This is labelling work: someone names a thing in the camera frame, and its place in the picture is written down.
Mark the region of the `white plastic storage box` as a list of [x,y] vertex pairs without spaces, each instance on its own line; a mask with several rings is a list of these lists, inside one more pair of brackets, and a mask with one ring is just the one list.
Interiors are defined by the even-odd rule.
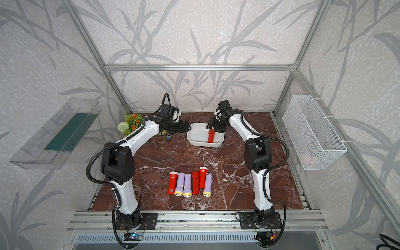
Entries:
[[225,139],[224,133],[215,132],[214,142],[208,143],[208,131],[205,123],[192,123],[191,130],[187,133],[187,140],[192,146],[220,147]]

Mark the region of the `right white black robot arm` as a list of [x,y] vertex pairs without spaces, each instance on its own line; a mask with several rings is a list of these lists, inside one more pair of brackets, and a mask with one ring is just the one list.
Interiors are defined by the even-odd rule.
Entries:
[[[212,117],[207,124],[207,129],[215,129],[217,132],[225,132],[230,126],[243,139],[244,160],[250,169],[254,184],[254,223],[257,228],[267,228],[275,225],[278,229],[284,228],[285,218],[280,219],[279,214],[275,211],[274,205],[282,201],[273,201],[269,189],[269,173],[272,170],[284,165],[289,158],[289,149],[287,145],[280,139],[269,135],[262,135],[256,131],[245,119],[244,111],[233,109],[229,101],[221,101]],[[275,140],[282,144],[285,150],[285,158],[282,162],[273,166],[273,154],[271,140]]]

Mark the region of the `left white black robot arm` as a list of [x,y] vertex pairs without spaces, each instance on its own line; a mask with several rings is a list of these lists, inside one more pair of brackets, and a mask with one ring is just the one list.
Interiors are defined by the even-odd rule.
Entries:
[[[87,178],[93,183],[110,186],[117,198],[117,207],[113,210],[117,218],[113,223],[122,222],[127,228],[136,228],[142,223],[132,184],[135,173],[133,156],[149,139],[164,130],[168,135],[189,132],[189,122],[181,120],[180,116],[181,111],[171,105],[169,94],[165,93],[160,107],[146,116],[142,125],[120,141],[105,144],[103,150],[89,161]],[[107,181],[91,175],[92,165],[98,158],[101,158],[101,173],[108,178]]]

